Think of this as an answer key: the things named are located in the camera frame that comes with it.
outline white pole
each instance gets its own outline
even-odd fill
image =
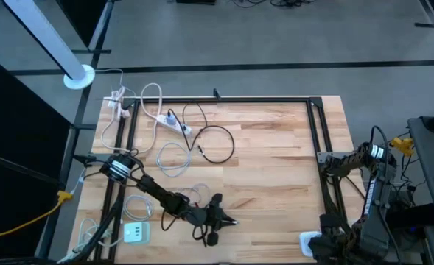
[[[63,79],[66,87],[82,89],[92,83],[95,77],[93,68],[80,64],[33,0],[4,0],[4,3],[49,56],[63,69],[66,74]]]

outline white charger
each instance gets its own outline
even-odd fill
[[[123,226],[123,242],[131,245],[150,243],[150,223],[133,222]]]

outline yellow cable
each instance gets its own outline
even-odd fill
[[[63,202],[65,202],[66,200],[72,198],[72,195],[70,195],[69,193],[67,193],[65,191],[59,191],[57,193],[57,195],[59,197],[57,199],[57,204],[56,204],[56,206],[53,207],[53,209],[51,209],[50,211],[47,211],[46,213],[40,215],[39,217],[37,217],[37,218],[35,218],[35,219],[31,220],[31,221],[28,221],[28,222],[26,222],[26,223],[24,223],[22,225],[19,225],[19,226],[15,227],[15,228],[13,228],[11,230],[8,230],[8,231],[0,233],[0,236],[8,235],[10,233],[13,233],[13,232],[15,232],[15,231],[23,228],[23,227],[26,227],[27,225],[31,225],[34,222],[36,222],[36,221],[38,221],[38,220],[40,220],[42,218],[45,218],[46,216],[50,215],[52,212],[56,211],[63,204]]]

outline white cable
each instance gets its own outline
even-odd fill
[[[92,223],[92,226],[90,226],[84,233],[83,233],[83,226],[86,222],[90,222]],[[80,225],[79,225],[79,233],[77,235],[77,245],[75,248],[72,249],[71,252],[69,252],[64,258],[61,258],[58,263],[63,263],[63,262],[68,262],[69,260],[73,259],[75,256],[79,255],[79,253],[81,251],[83,251],[83,248],[86,246],[86,244],[89,242],[89,240],[91,240],[93,234],[97,231],[97,229],[99,228],[99,225],[97,225],[97,223],[90,218],[86,218],[84,220],[81,221]],[[112,236],[112,232],[107,229],[103,234],[102,234],[102,239],[106,239],[108,237]],[[123,239],[123,237],[117,239],[117,241],[115,241],[114,243],[111,244],[104,244],[102,242],[99,241],[99,244],[103,247],[113,247],[115,245],[117,245],[121,240]]]
[[[144,204],[146,205],[146,212],[147,212],[146,216],[135,216],[128,210],[128,203],[133,200],[144,201]],[[128,216],[128,218],[132,219],[133,221],[145,222],[149,218],[151,218],[151,216],[153,215],[153,211],[154,211],[154,205],[151,199],[141,195],[130,195],[129,197],[127,197],[127,199],[125,199],[123,203],[122,217],[120,218],[120,224],[123,223],[123,214]]]
[[[79,182],[84,182],[84,172],[85,172],[85,167],[84,169],[81,171],[81,174],[79,174],[79,178],[77,179],[76,185],[74,186],[74,188],[69,192],[70,195],[74,195],[74,192],[76,192],[76,188],[77,188],[77,184],[79,184]]]
[[[104,130],[102,131],[102,133],[100,134],[100,141],[102,142],[102,145],[110,150],[119,150],[119,151],[123,151],[123,152],[129,152],[130,150],[128,149],[124,149],[124,148],[117,148],[117,147],[112,147],[112,146],[108,146],[105,142],[104,142],[104,134],[105,132],[108,130],[108,128],[112,125],[112,123],[115,121],[115,118],[120,117],[120,116],[124,116],[124,117],[128,117],[130,116],[130,114],[128,113],[128,110],[123,110],[122,109],[122,98],[123,95],[125,94],[125,91],[128,90],[131,93],[133,93],[134,96],[136,96],[135,91],[132,91],[131,89],[125,87],[122,83],[123,80],[123,70],[119,69],[119,68],[110,68],[110,69],[105,69],[105,70],[95,70],[95,71],[102,71],[102,72],[106,72],[106,71],[120,71],[120,88],[117,91],[112,91],[112,95],[111,95],[111,105],[112,105],[112,119],[111,121],[107,124],[107,126],[105,126]]]
[[[159,90],[159,98],[158,98],[158,111],[156,112],[156,116],[151,115],[146,108],[144,107],[144,102],[143,102],[143,93],[144,91],[149,88],[150,86],[156,86]],[[139,153],[144,153],[144,152],[148,152],[151,150],[151,148],[153,148],[153,145],[155,144],[156,141],[156,126],[158,125],[158,115],[161,114],[161,106],[163,104],[163,91],[161,90],[161,87],[156,84],[156,83],[150,83],[148,85],[145,85],[144,88],[141,90],[141,95],[140,95],[140,103],[141,103],[141,108],[143,109],[143,111],[146,113],[146,115],[148,115],[150,118],[153,118],[155,120],[155,123],[153,125],[153,142],[151,143],[150,147],[148,147],[145,150],[139,151]]]
[[[163,166],[161,164],[161,154],[164,150],[164,148],[168,145],[176,145],[179,146],[187,155],[187,160],[179,166]],[[156,155],[156,165],[158,166],[158,168],[161,169],[161,171],[168,177],[177,177],[179,175],[181,175],[182,173],[184,173],[187,169],[187,167],[189,167],[189,164],[191,162],[192,156],[191,156],[191,152],[188,149],[183,148],[180,144],[178,143],[174,143],[174,142],[170,142],[170,143],[166,143],[165,145],[163,145],[163,147],[161,147],[158,151],[158,154]],[[168,170],[173,170],[173,169],[181,169],[179,172],[175,173],[175,174],[169,174],[167,173]]]
[[[199,200],[196,203],[200,205],[202,202],[202,194],[200,194],[200,192],[198,190],[199,187],[204,187],[207,190],[207,192],[208,192],[207,195],[209,196],[209,201],[210,201],[210,188],[204,183],[198,183],[191,188],[182,188],[178,191],[178,193],[182,193],[183,191],[195,192],[199,196]]]
[[[122,84],[122,80],[123,80],[123,70],[121,70],[120,68],[110,68],[110,69],[104,69],[104,70],[94,70],[96,72],[107,72],[107,71],[120,71],[120,88],[125,88],[126,90],[128,90],[129,92],[133,93],[134,96],[136,96],[135,91],[127,88],[126,86],[124,86]]]

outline metal bracket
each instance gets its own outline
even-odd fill
[[[352,152],[317,152],[318,164],[323,164],[326,161],[328,156],[332,156],[334,158],[344,158],[348,155],[352,154]]]
[[[110,49],[95,49],[95,50],[82,50],[82,49],[72,49],[73,54],[110,54],[112,50]]]
[[[321,99],[321,97],[316,96],[316,97],[310,97],[310,101],[317,107],[322,108],[323,107],[323,100]]]
[[[97,124],[71,124],[76,130],[96,130]]]
[[[123,99],[122,109],[127,110],[129,107],[135,104],[136,99]]]
[[[434,24],[428,24],[428,23],[415,23],[415,27],[422,27],[422,28],[434,29]]]
[[[217,101],[221,101],[222,97],[220,96],[220,93],[218,93],[218,90],[214,88],[214,97],[217,99]]]

